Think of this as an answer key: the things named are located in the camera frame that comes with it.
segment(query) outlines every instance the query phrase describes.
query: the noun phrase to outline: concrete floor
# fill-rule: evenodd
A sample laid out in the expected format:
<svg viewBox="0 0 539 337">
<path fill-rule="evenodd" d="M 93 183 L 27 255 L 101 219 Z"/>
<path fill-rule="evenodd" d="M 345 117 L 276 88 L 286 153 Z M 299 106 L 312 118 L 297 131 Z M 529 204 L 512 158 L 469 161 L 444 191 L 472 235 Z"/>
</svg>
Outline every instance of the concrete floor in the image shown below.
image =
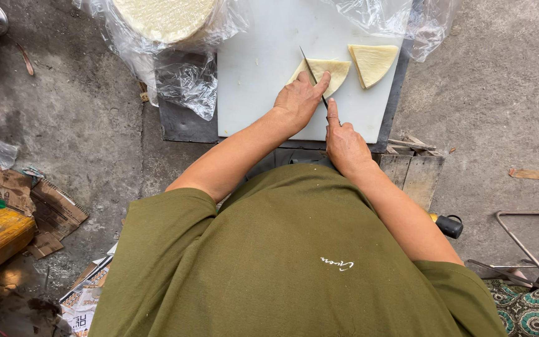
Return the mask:
<svg viewBox="0 0 539 337">
<path fill-rule="evenodd" d="M 0 273 L 0 328 L 59 335 L 48 301 L 116 242 L 129 201 L 161 192 L 211 146 L 161 141 L 157 109 L 141 104 L 124 63 L 70 1 L 0 5 L 11 26 L 0 38 L 0 139 L 20 147 L 15 168 L 41 168 L 90 212 L 65 249 L 18 256 Z M 539 209 L 539 180 L 507 174 L 539 169 L 539 1 L 464 1 L 452 31 L 425 63 L 409 65 L 392 137 L 456 148 L 432 210 L 464 219 L 453 242 L 464 260 L 515 264 L 523 256 L 492 215 Z M 511 223 L 539 256 L 539 218 Z"/>
</svg>

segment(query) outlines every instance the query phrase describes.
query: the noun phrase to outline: person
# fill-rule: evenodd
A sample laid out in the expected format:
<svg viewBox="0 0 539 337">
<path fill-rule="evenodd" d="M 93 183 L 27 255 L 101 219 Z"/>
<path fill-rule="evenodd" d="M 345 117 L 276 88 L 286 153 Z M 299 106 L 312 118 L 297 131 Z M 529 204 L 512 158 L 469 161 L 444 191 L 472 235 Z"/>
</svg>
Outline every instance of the person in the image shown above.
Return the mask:
<svg viewBox="0 0 539 337">
<path fill-rule="evenodd" d="M 340 124 L 334 99 L 331 164 L 291 151 L 281 165 L 274 150 L 329 81 L 300 73 L 165 193 L 130 204 L 90 337 L 506 336 L 482 280 Z M 234 190 L 264 158 L 277 167 Z"/>
</svg>

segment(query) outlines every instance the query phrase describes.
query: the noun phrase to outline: dark metal table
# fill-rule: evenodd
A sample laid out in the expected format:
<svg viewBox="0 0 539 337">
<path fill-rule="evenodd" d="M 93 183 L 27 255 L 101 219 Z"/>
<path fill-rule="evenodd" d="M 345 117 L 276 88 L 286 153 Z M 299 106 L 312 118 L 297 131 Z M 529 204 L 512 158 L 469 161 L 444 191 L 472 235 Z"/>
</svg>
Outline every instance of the dark metal table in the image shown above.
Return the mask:
<svg viewBox="0 0 539 337">
<path fill-rule="evenodd" d="M 394 114 L 401 95 L 402 82 L 405 80 L 409 63 L 408 53 L 402 51 L 411 50 L 412 47 L 412 40 L 403 40 L 401 53 L 396 63 L 390 96 L 388 97 L 380 133 L 378 134 L 378 141 L 376 144 L 368 144 L 368 147 L 373 153 L 383 154 L 386 151 L 388 137 L 392 129 L 392 121 L 394 120 Z M 224 139 L 224 137 L 217 135 L 217 109 L 213 115 L 213 119 L 208 122 L 188 108 L 164 101 L 162 97 L 158 97 L 158 99 L 163 140 L 171 142 L 219 143 Z M 325 150 L 326 142 L 288 140 L 280 147 Z"/>
</svg>

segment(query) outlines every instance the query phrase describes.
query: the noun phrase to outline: green patterned cloth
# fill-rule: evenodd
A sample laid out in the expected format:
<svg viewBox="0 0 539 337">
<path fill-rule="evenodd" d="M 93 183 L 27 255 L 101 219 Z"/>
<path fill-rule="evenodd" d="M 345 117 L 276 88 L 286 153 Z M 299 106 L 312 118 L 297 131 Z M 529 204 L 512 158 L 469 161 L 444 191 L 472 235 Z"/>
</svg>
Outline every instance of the green patterned cloth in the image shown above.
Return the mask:
<svg viewBox="0 0 539 337">
<path fill-rule="evenodd" d="M 484 280 L 490 289 L 509 337 L 539 336 L 539 290 L 508 286 L 503 280 Z"/>
</svg>

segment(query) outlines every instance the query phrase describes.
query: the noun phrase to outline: knife blade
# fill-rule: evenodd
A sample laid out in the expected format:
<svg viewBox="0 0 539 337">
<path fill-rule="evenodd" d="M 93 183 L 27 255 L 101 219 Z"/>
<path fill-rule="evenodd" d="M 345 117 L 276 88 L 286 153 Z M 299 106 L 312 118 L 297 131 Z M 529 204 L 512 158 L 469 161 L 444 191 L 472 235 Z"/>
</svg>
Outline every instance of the knife blade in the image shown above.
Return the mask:
<svg viewBox="0 0 539 337">
<path fill-rule="evenodd" d="M 307 65 L 307 68 L 309 69 L 309 73 L 311 74 L 311 78 L 313 78 L 313 81 L 315 81 L 315 84 L 318 84 L 318 80 L 315 78 L 315 75 L 313 74 L 313 70 L 311 70 L 311 66 L 309 65 L 309 61 L 307 60 L 307 57 L 305 56 L 305 52 L 303 51 L 303 48 L 301 48 L 301 53 L 303 54 L 303 58 L 305 59 L 305 63 Z M 326 102 L 326 98 L 322 95 L 323 104 L 326 106 L 326 110 L 328 109 L 328 103 Z"/>
</svg>

